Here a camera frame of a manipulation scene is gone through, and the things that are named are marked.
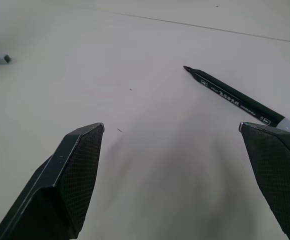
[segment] white surface line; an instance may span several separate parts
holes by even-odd
[[[241,34],[241,35],[252,36],[252,37],[257,37],[257,38],[262,38],[262,39],[270,39],[270,40],[276,40],[276,41],[290,43],[290,40],[275,38],[275,37],[270,37],[270,36],[262,36],[262,35],[257,35],[257,34],[224,30],[224,29],[208,27],[208,26],[200,26],[200,25],[195,25],[195,24],[190,24],[190,23],[182,23],[182,22],[177,22],[177,21],[162,20],[162,19],[146,17],[146,16],[137,16],[137,15],[120,13],[120,12],[115,12],[115,11],[107,11],[107,10],[103,10],[103,9],[100,9],[97,7],[92,7],[92,6],[75,6],[75,5],[71,5],[68,3],[59,3],[59,2],[57,2],[57,3],[62,4],[62,5],[66,5],[68,7],[78,8],[78,9],[90,9],[90,10],[94,10],[94,11],[100,11],[100,12],[116,14],[116,15],[123,15],[123,16],[128,16],[128,17],[133,17],[133,18],[148,19],[148,20],[160,21],[160,22],[165,22],[165,23],[179,24],[179,25],[191,26],[191,27],[196,27],[196,28],[201,28],[201,29],[210,29],[210,30],[222,31],[222,32],[227,32],[227,33],[232,33],[232,34]]]

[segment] white table surface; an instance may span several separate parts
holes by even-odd
[[[0,66],[0,222],[66,133],[103,122],[79,239],[287,239],[238,131],[259,122],[183,65],[290,119],[290,42],[80,3],[33,5],[0,38],[17,60]],[[280,34],[268,36],[290,36]]]

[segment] black pen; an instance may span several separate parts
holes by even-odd
[[[241,108],[268,126],[277,127],[278,124],[285,119],[285,117],[279,113],[251,99],[206,72],[198,69],[192,69],[188,66],[184,66],[184,69],[189,72],[197,82],[203,84],[205,87],[209,88],[216,94],[220,95],[227,101]]]

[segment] black marker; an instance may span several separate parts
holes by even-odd
[[[203,84],[205,87],[209,88],[268,126],[277,127],[278,124],[285,119],[285,117],[279,113],[251,99],[206,72],[198,69],[192,69],[188,66],[184,66],[184,69],[189,72],[197,82]]]

